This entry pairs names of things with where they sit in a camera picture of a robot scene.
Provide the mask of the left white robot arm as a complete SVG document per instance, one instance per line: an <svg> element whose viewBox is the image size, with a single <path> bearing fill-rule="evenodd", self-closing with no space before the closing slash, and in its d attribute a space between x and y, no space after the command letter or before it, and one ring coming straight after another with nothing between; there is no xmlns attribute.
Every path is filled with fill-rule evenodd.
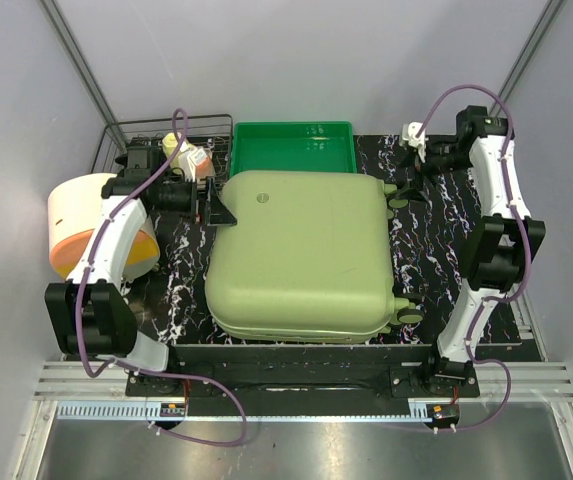
<svg viewBox="0 0 573 480"><path fill-rule="evenodd" d="M169 396L182 372L167 345L138 329L121 294L160 258L149 214L170 211L209 226L236 219L218 198L207 147L169 133L132 143L116 161L119 172L79 176L49 195L49 261L61 279L47 286L45 304L63 353L148 371L147 384Z"/></svg>

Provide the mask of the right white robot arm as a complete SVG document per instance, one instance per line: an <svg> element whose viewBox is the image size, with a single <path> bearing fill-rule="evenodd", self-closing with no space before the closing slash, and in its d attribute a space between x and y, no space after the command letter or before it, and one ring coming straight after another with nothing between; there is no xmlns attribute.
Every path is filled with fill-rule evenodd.
<svg viewBox="0 0 573 480"><path fill-rule="evenodd" d="M462 283L454 310L419 371L423 390L442 396L474 373L475 350L500 303L523 293L532 262L546 234L520 190L514 163L514 127L482 106L456 116L456 131L429 137L421 122L402 127L403 166L414 175L402 189L407 200L425 199L424 183L455 171L472 171L481 217L458 256Z"/></svg>

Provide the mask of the green hard-shell suitcase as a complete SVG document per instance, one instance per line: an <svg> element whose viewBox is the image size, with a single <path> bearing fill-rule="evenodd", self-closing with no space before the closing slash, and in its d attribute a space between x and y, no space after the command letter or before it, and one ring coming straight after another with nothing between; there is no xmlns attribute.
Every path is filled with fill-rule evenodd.
<svg viewBox="0 0 573 480"><path fill-rule="evenodd" d="M237 222L217 229L205 297L244 340L361 343L413 324L393 293L393 184L365 174L252 170L221 193Z"/></svg>

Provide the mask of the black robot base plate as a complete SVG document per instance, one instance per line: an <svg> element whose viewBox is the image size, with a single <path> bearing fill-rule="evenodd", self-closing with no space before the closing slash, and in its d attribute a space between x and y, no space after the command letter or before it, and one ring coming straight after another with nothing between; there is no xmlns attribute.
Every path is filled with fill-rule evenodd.
<svg viewBox="0 0 573 480"><path fill-rule="evenodd" d="M471 361L452 367L431 345L182 345L168 371L233 391L356 389L392 397L477 398Z"/></svg>

